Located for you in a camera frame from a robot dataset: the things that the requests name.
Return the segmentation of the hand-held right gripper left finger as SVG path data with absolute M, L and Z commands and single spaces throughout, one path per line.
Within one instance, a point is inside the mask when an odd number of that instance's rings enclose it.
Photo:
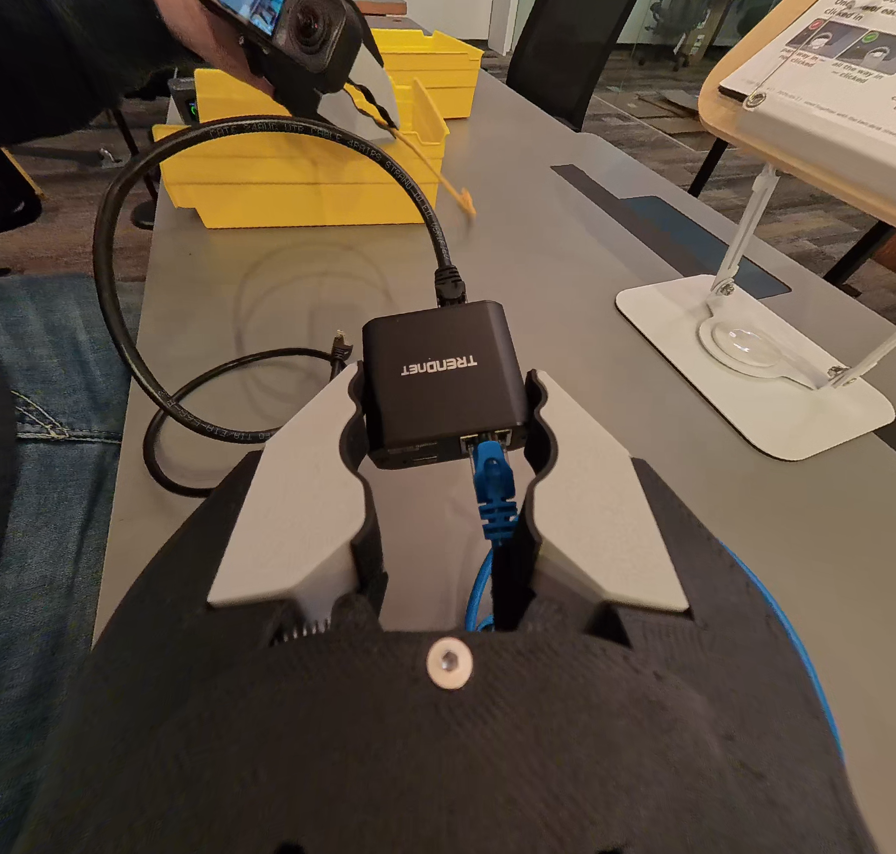
M 388 575 L 370 484 L 364 367 L 342 370 L 269 440 L 210 586 L 216 608 L 289 601 L 307 626 L 345 594 L 382 610 Z

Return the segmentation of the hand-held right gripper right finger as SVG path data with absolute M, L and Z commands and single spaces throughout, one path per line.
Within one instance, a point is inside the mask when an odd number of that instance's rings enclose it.
M 517 630 L 535 600 L 588 630 L 605 606 L 685 614 L 690 604 L 631 453 L 547 372 L 525 380 L 523 454 L 534 477 L 491 575 L 494 626 Z

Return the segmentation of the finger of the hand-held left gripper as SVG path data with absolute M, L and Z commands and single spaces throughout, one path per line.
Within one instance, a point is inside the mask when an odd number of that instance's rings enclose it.
M 393 133 L 375 106 L 351 84 L 341 92 L 323 96 L 323 119 L 351 133 Z
M 350 70 L 350 83 L 360 90 L 392 129 L 400 128 L 399 110 L 392 82 L 385 70 L 371 31 L 364 31 L 362 43 Z

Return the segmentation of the yellow plastic bin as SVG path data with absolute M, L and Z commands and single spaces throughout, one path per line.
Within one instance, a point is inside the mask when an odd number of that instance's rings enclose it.
M 440 31 L 374 28 L 373 37 L 395 86 L 416 79 L 444 120 L 468 119 L 483 51 Z
M 203 120 L 286 116 L 257 89 L 213 69 L 194 76 Z M 393 87 L 400 131 L 441 169 L 449 128 L 418 79 Z M 435 206 L 438 181 L 404 141 L 382 146 Z M 407 193 L 379 166 L 309 136 L 253 133 L 208 142 L 167 159 L 161 179 L 174 206 L 209 229 L 422 224 Z

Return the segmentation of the black network switch box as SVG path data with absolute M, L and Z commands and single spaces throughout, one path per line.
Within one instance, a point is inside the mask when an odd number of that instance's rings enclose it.
M 521 449 L 530 407 L 503 307 L 480 301 L 401 313 L 362 332 L 369 457 L 398 470 L 467 456 L 496 438 Z

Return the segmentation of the person's left forearm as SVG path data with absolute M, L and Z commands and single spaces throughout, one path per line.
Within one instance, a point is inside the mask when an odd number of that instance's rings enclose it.
M 154 0 L 1 0 L 1 145 L 81 130 L 187 59 Z

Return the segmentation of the person's left hand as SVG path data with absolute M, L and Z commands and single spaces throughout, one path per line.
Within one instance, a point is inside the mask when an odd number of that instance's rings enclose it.
M 267 79 L 255 76 L 235 31 L 199 0 L 154 0 L 168 30 L 214 68 L 272 97 Z

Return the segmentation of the small black electronic device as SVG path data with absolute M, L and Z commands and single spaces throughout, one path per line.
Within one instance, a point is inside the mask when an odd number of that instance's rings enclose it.
M 174 76 L 168 80 L 168 88 L 181 122 L 188 126 L 199 125 L 195 78 Z

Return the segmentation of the black mesh office chair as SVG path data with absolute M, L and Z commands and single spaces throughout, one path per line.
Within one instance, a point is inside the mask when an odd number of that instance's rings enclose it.
M 535 0 L 506 86 L 580 132 L 599 77 L 637 0 Z

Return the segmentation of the person's blue jeans legs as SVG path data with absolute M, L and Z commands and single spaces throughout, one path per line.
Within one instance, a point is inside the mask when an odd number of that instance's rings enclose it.
M 91 279 L 1 285 L 1 836 L 10 852 L 91 646 L 129 375 Z

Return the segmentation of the flat cardboard sheets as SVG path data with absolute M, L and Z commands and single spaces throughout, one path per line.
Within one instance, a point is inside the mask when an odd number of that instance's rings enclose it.
M 698 98 L 683 89 L 667 89 L 636 94 L 639 118 L 668 135 L 683 136 L 704 130 L 699 120 Z

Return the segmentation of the grey mesh office chair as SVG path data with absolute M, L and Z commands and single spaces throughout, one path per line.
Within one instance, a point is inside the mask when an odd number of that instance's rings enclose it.
M 678 72 L 688 65 L 689 59 L 685 54 L 685 42 L 700 21 L 700 11 L 705 6 L 704 1 L 654 0 L 649 6 L 654 24 L 645 30 L 652 32 L 652 45 L 657 54 L 660 54 L 663 49 L 670 51 L 669 59 L 673 65 L 673 72 Z

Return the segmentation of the black metal stand legs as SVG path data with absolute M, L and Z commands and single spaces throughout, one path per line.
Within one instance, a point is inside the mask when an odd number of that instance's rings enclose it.
M 758 158 L 712 142 L 688 192 L 733 219 L 760 169 Z M 878 311 L 894 308 L 894 225 L 794 176 L 781 175 L 758 227 L 760 239 Z

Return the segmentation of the wooden instruction board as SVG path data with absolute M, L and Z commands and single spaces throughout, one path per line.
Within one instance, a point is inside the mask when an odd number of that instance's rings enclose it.
M 790 147 L 776 145 L 757 133 L 741 128 L 740 101 L 720 90 L 724 80 L 783 33 L 819 0 L 781 0 L 740 42 L 734 45 L 711 70 L 698 98 L 702 127 L 732 147 L 772 164 L 778 171 L 794 176 L 830 194 L 874 219 L 894 225 L 894 196 L 878 194 L 867 185 L 848 181 L 839 169 L 827 169 L 817 155 L 800 157 Z

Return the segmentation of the printed instruction sheet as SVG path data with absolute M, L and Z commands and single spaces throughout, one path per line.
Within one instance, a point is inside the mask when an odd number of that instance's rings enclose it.
M 895 0 L 818 0 L 719 90 L 769 138 L 894 162 Z

